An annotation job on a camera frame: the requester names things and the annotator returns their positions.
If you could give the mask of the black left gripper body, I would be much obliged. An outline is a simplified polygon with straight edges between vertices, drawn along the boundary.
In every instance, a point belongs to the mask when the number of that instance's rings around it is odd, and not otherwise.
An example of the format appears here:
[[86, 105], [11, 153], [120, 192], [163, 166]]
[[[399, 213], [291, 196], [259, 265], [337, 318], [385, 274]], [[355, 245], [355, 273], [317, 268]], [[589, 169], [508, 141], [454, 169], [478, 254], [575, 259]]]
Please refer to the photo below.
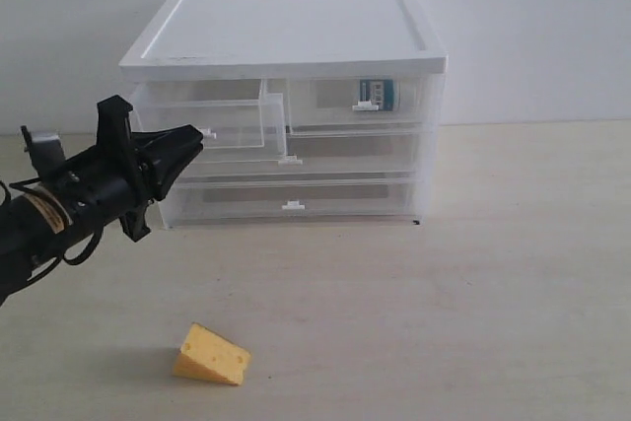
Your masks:
[[115, 220], [134, 242], [150, 233], [145, 219], [150, 196], [135, 154], [131, 111], [132, 105], [120, 96], [99, 102], [95, 145], [66, 164], [63, 203], [72, 225], [64, 238], [69, 242], [79, 242]]

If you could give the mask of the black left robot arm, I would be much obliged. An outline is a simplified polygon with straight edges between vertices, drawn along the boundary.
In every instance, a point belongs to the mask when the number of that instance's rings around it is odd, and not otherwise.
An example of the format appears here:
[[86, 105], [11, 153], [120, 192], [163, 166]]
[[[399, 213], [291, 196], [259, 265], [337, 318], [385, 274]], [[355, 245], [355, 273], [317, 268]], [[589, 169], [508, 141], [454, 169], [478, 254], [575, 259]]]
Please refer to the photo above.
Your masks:
[[21, 129], [36, 176], [1, 185], [3, 300], [60, 263], [85, 262], [114, 221], [133, 242], [149, 235], [148, 208], [167, 197], [203, 149], [203, 134], [192, 125], [132, 131], [133, 106], [120, 96], [97, 110], [95, 144], [73, 157], [57, 135]]

